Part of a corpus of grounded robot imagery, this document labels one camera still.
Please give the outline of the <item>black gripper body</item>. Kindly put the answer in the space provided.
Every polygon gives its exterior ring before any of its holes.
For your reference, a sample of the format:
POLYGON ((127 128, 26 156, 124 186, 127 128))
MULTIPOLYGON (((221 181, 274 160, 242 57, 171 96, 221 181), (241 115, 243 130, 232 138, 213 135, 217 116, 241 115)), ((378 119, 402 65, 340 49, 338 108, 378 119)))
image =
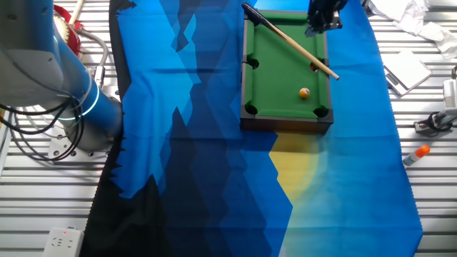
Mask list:
POLYGON ((313 25, 323 25, 323 15, 326 12, 341 11, 348 0, 310 0, 308 6, 308 22, 313 25))

